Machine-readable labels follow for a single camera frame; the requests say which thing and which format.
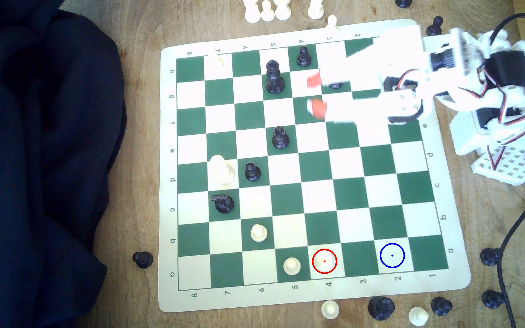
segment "white square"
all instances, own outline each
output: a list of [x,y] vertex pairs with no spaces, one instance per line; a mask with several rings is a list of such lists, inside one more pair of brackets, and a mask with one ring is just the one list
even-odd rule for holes
[[295,125],[297,133],[297,151],[318,152],[328,150],[327,129],[325,122],[315,122]]
[[177,195],[178,224],[193,224],[208,222],[210,200],[208,191]]
[[240,218],[266,218],[273,215],[271,186],[240,188]]
[[339,241],[342,243],[373,241],[372,219],[369,208],[337,211]]
[[427,159],[422,141],[392,144],[392,155],[396,173],[427,171]]
[[364,176],[360,147],[331,149],[330,162],[332,179],[348,179],[351,177]]
[[408,238],[379,239],[374,241],[374,245],[376,247],[376,257],[378,258],[379,273],[414,271]]
[[209,223],[210,254],[236,253],[242,251],[240,220],[224,220]]
[[236,131],[236,155],[238,158],[266,156],[266,129]]
[[236,130],[234,104],[206,106],[206,133]]
[[177,163],[203,163],[208,161],[206,134],[181,135],[177,138]]
[[307,246],[305,214],[289,214],[273,217],[275,248]]
[[318,96],[321,94],[321,86],[307,87],[307,78],[315,75],[319,72],[317,69],[293,71],[290,73],[291,77],[291,90],[293,98],[306,97],[306,96]]
[[273,99],[263,101],[264,124],[268,128],[274,128],[277,125],[287,126],[295,125],[295,109],[293,98]]
[[177,281],[180,291],[210,288],[210,256],[182,256],[178,258]]
[[290,71],[289,52],[287,48],[260,50],[259,56],[261,59],[261,74],[266,74],[266,64],[271,59],[279,63],[279,70],[281,73]]
[[204,81],[180,82],[177,84],[177,109],[206,106]]
[[263,83],[260,75],[233,78],[232,84],[235,103],[262,101]]
[[218,56],[204,56],[204,79],[229,79],[232,77],[232,54],[222,54]]
[[277,282],[274,249],[249,250],[242,253],[244,284]]
[[333,180],[301,183],[303,211],[305,213],[335,211],[335,191]]
[[238,180],[241,178],[241,176],[244,177],[243,172],[238,169],[238,160],[237,159],[226,159],[224,161],[229,167],[232,168],[232,170],[234,170],[234,180],[232,180],[229,184],[219,184],[216,181],[214,170],[208,159],[208,190],[213,191],[213,190],[238,189]]
[[440,235],[439,219],[434,202],[403,205],[408,237]]
[[367,176],[364,181],[366,182],[369,207],[402,204],[396,174]]
[[268,158],[268,178],[270,184],[289,184],[301,182],[299,154],[286,153]]

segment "chessboard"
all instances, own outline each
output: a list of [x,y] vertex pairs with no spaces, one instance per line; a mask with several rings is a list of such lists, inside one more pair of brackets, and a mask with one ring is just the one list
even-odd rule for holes
[[[405,125],[334,123],[310,98],[376,97],[378,76],[308,89],[307,77],[412,20],[185,44],[161,55],[159,306],[164,312],[432,292],[470,271],[437,117]],[[305,45],[307,67],[297,64]],[[265,89],[266,64],[285,88]],[[382,108],[364,108],[382,110]],[[272,145],[280,125],[290,143]],[[235,172],[214,178],[221,155]],[[247,163],[261,171],[245,178]],[[234,208],[216,210],[213,195]],[[267,237],[254,241],[252,226]],[[317,270],[315,255],[334,256]],[[298,273],[288,274],[295,258]]]

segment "captured chess piece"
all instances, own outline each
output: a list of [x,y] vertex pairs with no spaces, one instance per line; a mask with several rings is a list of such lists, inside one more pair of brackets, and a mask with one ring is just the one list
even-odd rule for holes
[[222,214],[229,213],[234,208],[234,199],[228,194],[212,195],[216,209]]
[[146,269],[153,263],[153,255],[148,251],[136,251],[133,254],[133,261],[135,261],[138,267]]
[[388,319],[394,312],[394,302],[385,296],[375,296],[368,303],[369,314],[378,321]]

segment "white chess piece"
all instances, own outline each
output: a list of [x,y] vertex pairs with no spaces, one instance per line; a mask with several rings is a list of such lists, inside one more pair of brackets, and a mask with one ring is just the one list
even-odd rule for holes
[[243,0],[246,11],[244,12],[244,19],[249,23],[256,23],[261,18],[261,12],[259,11],[259,5],[257,0]]
[[309,9],[307,10],[307,16],[311,19],[320,19],[323,17],[323,0],[311,0]]
[[283,263],[283,270],[288,275],[296,275],[301,271],[301,262],[295,257],[289,257]]
[[265,22],[270,22],[275,18],[275,12],[271,9],[271,2],[269,0],[264,0],[262,2],[262,12],[261,12],[261,18]]
[[273,0],[276,5],[275,16],[277,19],[285,20],[291,17],[291,9],[289,3],[291,0]]
[[339,305],[333,301],[325,301],[321,305],[321,314],[326,319],[335,319],[339,315]]
[[410,320],[410,323],[414,326],[424,326],[429,320],[429,314],[423,308],[412,308],[408,311],[408,320]]
[[253,225],[252,229],[250,230],[250,237],[255,242],[264,241],[267,235],[268,235],[268,232],[266,231],[266,227],[260,224]]
[[234,168],[226,164],[224,157],[214,155],[210,159],[211,172],[219,184],[229,184],[234,180]]

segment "black cloth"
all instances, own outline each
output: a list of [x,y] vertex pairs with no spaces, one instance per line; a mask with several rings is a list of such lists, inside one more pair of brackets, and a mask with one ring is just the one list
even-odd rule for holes
[[71,326],[107,271],[91,249],[125,129],[121,63],[61,3],[0,0],[0,327]]

